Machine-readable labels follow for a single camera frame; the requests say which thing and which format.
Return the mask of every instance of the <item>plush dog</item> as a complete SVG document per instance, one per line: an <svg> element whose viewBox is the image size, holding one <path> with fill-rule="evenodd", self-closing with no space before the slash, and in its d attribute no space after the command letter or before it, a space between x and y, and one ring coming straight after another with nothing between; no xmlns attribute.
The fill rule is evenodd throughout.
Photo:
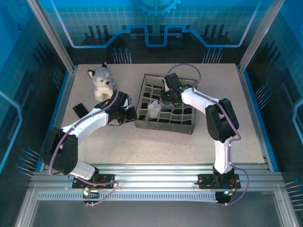
<svg viewBox="0 0 303 227"><path fill-rule="evenodd" d="M102 67L88 70L88 74L93 80L95 99L98 102L110 99L114 92L115 82L110 75L106 62L102 64Z"/></svg>

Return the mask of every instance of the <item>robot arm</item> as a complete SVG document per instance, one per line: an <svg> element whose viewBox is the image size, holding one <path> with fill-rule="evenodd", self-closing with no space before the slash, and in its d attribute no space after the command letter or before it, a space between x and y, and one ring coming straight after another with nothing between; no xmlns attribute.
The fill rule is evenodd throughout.
<svg viewBox="0 0 303 227"><path fill-rule="evenodd" d="M107 125L112 120L117 120L118 124L121 125L136 119L134 107L129 106L131 104L131 98L123 92L118 93L116 101L109 109L96 114L96 112L99 112L112 103L115 96L116 91L108 104L100 103L96 105L95 108L83 118L88 115L91 115L91 117L81 122L76 128L74 125L81 121L81 119L62 129L52 128L46 136L42 162L46 165L50 165L54 150L60 139L70 128L74 128L60 146L53 163L53 168L64 175L70 174L89 180L93 183L98 182L99 170L78 159L78 145L95 130Z"/></svg>
<svg viewBox="0 0 303 227"><path fill-rule="evenodd" d="M164 102L185 103L206 115L207 129L215 144L215 163L213 167L215 179L218 184L229 181L234 175L234 169L228 160L229 141L235 136L234 131L223 116L220 108L211 100L218 102L236 129L239 123L228 99L215 99L202 94L189 85L182 85L175 73L164 77L165 89L161 92Z"/></svg>

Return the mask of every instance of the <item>gray storage tray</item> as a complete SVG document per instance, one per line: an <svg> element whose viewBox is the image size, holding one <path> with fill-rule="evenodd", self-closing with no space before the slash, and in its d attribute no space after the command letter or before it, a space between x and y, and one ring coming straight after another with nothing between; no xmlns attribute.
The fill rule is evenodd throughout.
<svg viewBox="0 0 303 227"><path fill-rule="evenodd" d="M135 126L140 129L174 131L191 135L195 128L195 109L187 104L164 105L158 118L148 117L147 105L160 100L160 92L164 86L162 80L163 77L144 75ZM180 79L180 81L183 85L193 86L196 83L196 80L192 79Z"/></svg>

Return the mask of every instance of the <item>dog ear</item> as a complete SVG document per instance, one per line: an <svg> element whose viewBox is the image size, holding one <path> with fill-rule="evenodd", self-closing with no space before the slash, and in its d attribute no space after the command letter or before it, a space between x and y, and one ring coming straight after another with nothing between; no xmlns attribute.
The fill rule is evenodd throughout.
<svg viewBox="0 0 303 227"><path fill-rule="evenodd" d="M106 63L106 62L103 62L103 63L102 63L102 67L107 69L107 63Z"/></svg>
<svg viewBox="0 0 303 227"><path fill-rule="evenodd" d="M88 70L87 73L88 73L89 77L93 79L93 76L95 75L95 71Z"/></svg>

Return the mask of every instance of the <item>white table surface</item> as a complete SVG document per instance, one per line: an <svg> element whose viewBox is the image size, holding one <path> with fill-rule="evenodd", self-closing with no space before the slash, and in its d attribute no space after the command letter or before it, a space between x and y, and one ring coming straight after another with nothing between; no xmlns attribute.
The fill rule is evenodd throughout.
<svg viewBox="0 0 303 227"><path fill-rule="evenodd" d="M109 64L119 89L132 98L137 107L144 74L164 76L175 64ZM202 73L198 90L215 98L230 99L237 115L242 136L233 143L234 163L263 163L247 102L234 64L194 64ZM83 103L88 111L98 103L87 70L100 65L79 65L65 111L62 126L79 118L72 109ZM197 79L189 66L174 69L180 78ZM79 158L91 164L208 164L214 163L214 141L209 136L205 116L196 111L192 135L167 131L138 129L134 122L119 127L105 126L79 145Z"/></svg>

